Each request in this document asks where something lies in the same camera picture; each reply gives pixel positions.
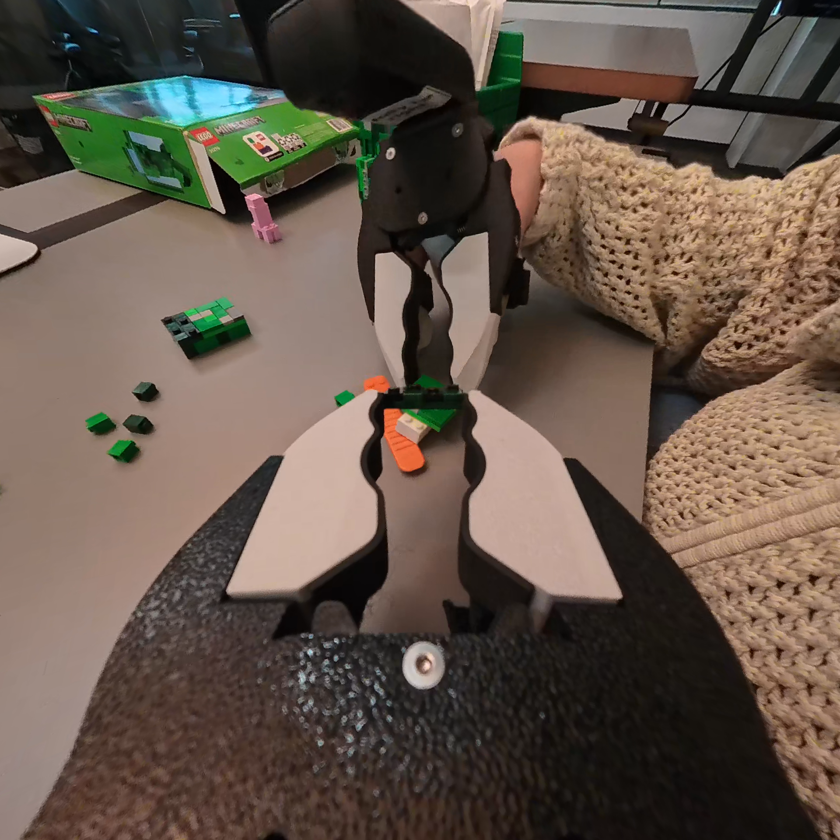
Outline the pink lego pig figure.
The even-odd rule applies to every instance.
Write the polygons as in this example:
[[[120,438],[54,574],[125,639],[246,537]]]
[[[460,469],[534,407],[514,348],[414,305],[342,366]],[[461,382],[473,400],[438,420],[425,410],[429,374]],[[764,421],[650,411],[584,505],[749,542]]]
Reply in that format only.
[[[252,217],[251,228],[256,238],[271,245],[280,242],[282,235],[266,199],[258,193],[248,193],[245,203]]]

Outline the person's torso in knitted sweater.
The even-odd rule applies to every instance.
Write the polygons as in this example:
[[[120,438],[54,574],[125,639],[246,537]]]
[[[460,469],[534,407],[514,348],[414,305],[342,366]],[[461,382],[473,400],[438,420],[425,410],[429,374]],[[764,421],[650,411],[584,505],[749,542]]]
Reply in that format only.
[[[713,400],[647,469],[644,524],[717,618],[823,838],[839,837],[838,365]]]

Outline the white paper bag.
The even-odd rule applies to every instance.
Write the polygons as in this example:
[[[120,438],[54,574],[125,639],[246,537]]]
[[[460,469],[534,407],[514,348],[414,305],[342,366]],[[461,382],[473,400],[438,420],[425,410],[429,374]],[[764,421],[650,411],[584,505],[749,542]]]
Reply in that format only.
[[[476,91],[487,84],[501,27],[504,1],[407,2],[469,54]]]

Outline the green toy set box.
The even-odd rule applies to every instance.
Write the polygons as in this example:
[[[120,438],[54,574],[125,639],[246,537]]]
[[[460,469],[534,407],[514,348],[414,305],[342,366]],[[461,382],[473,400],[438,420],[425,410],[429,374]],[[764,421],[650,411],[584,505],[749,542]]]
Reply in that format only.
[[[361,155],[347,119],[297,108],[281,90],[173,77],[34,96],[80,172],[220,214]]]

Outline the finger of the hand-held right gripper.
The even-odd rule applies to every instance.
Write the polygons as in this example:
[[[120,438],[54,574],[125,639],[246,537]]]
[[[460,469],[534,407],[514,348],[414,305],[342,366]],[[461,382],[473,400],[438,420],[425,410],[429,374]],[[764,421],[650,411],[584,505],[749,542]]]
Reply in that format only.
[[[490,308],[488,234],[462,238],[443,258],[439,274],[450,310],[450,377],[460,391],[471,392],[487,371],[501,320]]]
[[[431,280],[395,253],[374,258],[374,331],[385,364],[398,387],[412,385],[419,376],[417,355],[433,335]]]

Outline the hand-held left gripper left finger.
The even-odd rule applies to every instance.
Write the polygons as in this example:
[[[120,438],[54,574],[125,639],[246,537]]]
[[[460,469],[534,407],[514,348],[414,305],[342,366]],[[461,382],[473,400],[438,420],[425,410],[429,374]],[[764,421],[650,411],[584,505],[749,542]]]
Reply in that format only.
[[[389,563],[382,473],[383,398],[357,395],[287,449],[227,583],[235,602],[281,602],[275,635],[315,633],[339,603],[359,627]]]

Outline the orange brick separator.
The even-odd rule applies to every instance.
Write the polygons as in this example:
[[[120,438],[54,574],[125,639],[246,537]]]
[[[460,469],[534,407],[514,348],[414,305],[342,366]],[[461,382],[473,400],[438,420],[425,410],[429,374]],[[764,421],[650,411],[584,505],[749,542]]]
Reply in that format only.
[[[414,474],[424,469],[426,462],[419,444],[413,443],[396,431],[396,421],[401,413],[399,409],[382,410],[383,439],[388,444],[399,470]]]

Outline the green and grey lego panel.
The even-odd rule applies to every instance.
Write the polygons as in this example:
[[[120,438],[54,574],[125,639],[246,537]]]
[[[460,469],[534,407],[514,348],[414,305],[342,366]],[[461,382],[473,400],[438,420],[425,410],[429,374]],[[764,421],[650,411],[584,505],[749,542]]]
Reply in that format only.
[[[395,430],[419,445],[432,431],[440,433],[458,413],[456,407],[424,406],[402,410],[396,421]]]

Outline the person's right hand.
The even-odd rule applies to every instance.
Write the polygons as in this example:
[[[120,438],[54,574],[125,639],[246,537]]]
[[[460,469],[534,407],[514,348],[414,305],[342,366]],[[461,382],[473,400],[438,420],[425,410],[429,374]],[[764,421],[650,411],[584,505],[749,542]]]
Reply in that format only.
[[[520,217],[524,235],[534,219],[540,200],[542,145],[530,138],[510,143],[495,153],[497,161],[506,161],[511,169],[511,194]]]

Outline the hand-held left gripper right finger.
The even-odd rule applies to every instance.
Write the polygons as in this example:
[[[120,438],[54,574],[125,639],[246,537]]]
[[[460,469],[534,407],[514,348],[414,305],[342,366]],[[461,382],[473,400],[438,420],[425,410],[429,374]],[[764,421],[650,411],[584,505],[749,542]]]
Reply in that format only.
[[[471,630],[538,633],[557,605],[620,605],[622,590],[560,451],[480,391],[465,399],[463,432],[458,577]]]

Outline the person's right forearm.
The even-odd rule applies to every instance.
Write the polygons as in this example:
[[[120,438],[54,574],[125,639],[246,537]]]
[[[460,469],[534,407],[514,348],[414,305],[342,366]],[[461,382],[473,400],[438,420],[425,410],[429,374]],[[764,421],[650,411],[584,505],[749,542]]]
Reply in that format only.
[[[527,119],[541,146],[522,253],[541,278],[655,345],[657,375],[709,396],[801,362],[838,365],[839,159],[723,179],[581,126]]]

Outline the wood-edged desk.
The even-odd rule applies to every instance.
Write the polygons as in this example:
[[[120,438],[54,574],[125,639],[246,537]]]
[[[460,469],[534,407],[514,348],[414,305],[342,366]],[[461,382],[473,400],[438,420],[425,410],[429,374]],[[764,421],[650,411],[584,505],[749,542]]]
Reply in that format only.
[[[670,105],[687,103],[698,79],[685,28],[506,19],[523,36],[517,119],[561,120],[573,112],[634,100],[628,130],[662,135]]]

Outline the green plastic crate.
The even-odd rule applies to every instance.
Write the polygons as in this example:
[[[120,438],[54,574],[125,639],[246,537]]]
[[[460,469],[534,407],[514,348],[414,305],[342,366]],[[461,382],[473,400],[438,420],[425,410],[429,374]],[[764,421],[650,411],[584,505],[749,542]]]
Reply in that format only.
[[[518,119],[522,85],[523,33],[502,30],[490,65],[488,84],[476,93],[480,114],[496,135]]]

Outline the green and black lego block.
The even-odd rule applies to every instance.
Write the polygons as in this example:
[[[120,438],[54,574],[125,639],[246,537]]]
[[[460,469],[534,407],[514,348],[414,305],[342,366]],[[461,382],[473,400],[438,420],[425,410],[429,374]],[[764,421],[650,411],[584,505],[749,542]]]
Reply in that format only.
[[[190,361],[251,335],[246,316],[227,297],[177,312],[161,323]]]

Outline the dark green lego assembly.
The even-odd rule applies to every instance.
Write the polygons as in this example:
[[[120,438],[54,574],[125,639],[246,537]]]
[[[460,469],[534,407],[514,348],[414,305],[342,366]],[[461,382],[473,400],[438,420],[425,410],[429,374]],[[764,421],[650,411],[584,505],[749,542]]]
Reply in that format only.
[[[426,388],[411,385],[406,388],[392,388],[383,395],[384,408],[400,411],[458,411],[467,402],[466,393],[456,385],[445,388]]]

